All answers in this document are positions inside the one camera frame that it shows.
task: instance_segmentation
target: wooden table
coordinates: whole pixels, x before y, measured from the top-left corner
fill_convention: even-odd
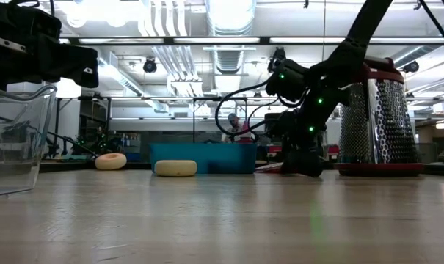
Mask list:
[[[0,263],[444,263],[444,177],[41,174]]]

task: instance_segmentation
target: transparent bin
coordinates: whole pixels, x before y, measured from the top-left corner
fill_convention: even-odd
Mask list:
[[[0,90],[0,194],[34,188],[56,88],[33,95]]]

